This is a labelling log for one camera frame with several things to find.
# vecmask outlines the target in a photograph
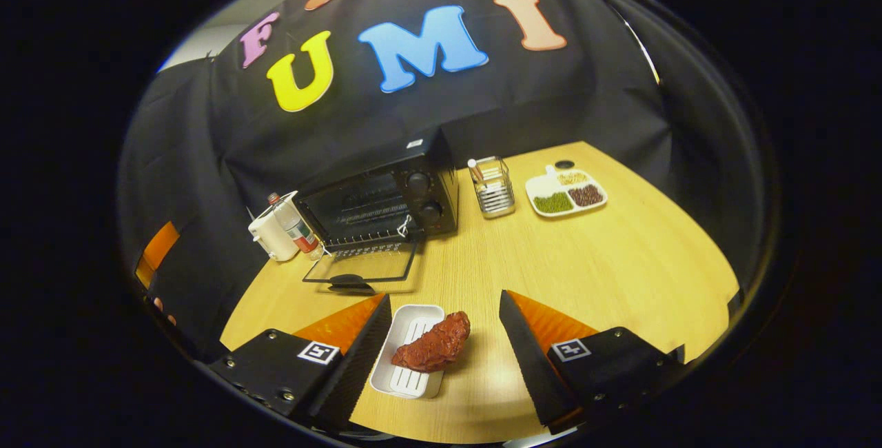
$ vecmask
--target white container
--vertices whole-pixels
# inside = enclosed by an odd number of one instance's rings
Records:
[[[580,174],[585,174],[586,178],[588,178],[587,181],[565,185],[561,184],[558,180],[558,176],[576,174],[576,172],[579,172]],[[595,187],[597,187],[598,193],[600,193],[601,196],[604,197],[604,199],[600,200],[598,203],[592,203],[585,207],[580,207],[576,204],[576,202],[573,202],[573,197],[571,197],[568,192],[570,190],[573,190],[573,188],[586,187],[589,184],[595,185]],[[541,210],[536,208],[536,196],[548,198],[554,193],[565,194],[566,199],[570,201],[570,206],[573,208],[571,208],[570,210],[564,210],[563,212],[542,212]],[[604,187],[601,186],[601,183],[595,181],[595,179],[591,177],[591,174],[587,174],[587,172],[580,169],[566,169],[564,171],[558,172],[555,171],[554,165],[545,166],[545,175],[536,176],[535,178],[530,178],[526,181],[526,197],[529,198],[530,205],[533,206],[533,210],[535,210],[536,213],[541,216],[547,216],[547,218],[555,218],[556,216],[568,216],[576,212],[583,212],[583,210],[596,209],[599,206],[605,205],[608,198]]]
[[[294,208],[294,196],[297,191],[285,194],[281,202],[288,203]],[[248,231],[252,233],[252,241],[258,243],[268,256],[278,262],[291,260],[300,251],[300,248],[291,240],[291,236],[284,231],[281,224],[273,215],[273,206],[267,207],[261,215],[257,216],[252,224],[248,225]]]
[[[396,310],[371,372],[371,388],[401,398],[434,398],[438,395],[443,370],[431,374],[414,372],[391,364],[391,357],[401,345],[416,341],[443,320],[444,309],[438,305],[402,305]]]

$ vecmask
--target piece of meat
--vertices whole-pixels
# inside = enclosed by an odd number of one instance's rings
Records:
[[[401,345],[391,363],[416,372],[436,372],[454,363],[472,332],[465,312],[453,312],[409,345]]]

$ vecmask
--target oven knob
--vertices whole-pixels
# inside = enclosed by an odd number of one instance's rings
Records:
[[[429,193],[429,176],[422,172],[414,172],[407,178],[407,189],[413,191],[417,197],[426,196]]]
[[[420,216],[426,224],[435,224],[435,222],[438,222],[438,219],[441,218],[441,205],[438,205],[435,202],[423,204],[420,208]]]

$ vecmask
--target black cloth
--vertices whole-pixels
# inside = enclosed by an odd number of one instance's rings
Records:
[[[120,166],[119,216],[126,266],[171,220],[182,240],[157,273],[151,294],[174,308],[198,354],[220,337],[240,295],[267,256],[247,231],[267,195],[296,190],[328,163],[440,125],[457,166],[583,140],[658,187],[721,247],[742,285],[755,269],[763,234],[763,170],[749,109],[688,27],[648,0],[540,0],[567,39],[561,50],[530,52],[510,12],[493,0],[305,0],[270,12],[280,18],[267,51],[242,69],[238,37],[217,57],[157,74],[132,122]],[[431,8],[460,5],[482,67],[416,82],[385,94],[371,46],[358,35],[381,22],[419,34]],[[621,12],[648,48],[659,89]],[[312,81],[300,46],[323,30],[334,80],[300,112],[278,107],[267,69],[295,53],[296,81]],[[579,165],[590,171],[590,165]]]

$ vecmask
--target white bottle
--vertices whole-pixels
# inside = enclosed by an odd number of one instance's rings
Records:
[[[321,257],[321,251],[316,250],[316,247],[318,247],[316,235],[309,230],[309,226],[306,226],[306,222],[303,222],[303,219],[300,218],[297,209],[286,202],[281,202],[277,193],[270,194],[267,200],[274,207],[273,216],[278,220],[281,228],[291,237],[291,241],[300,248],[300,251],[308,253],[309,259],[318,260]]]

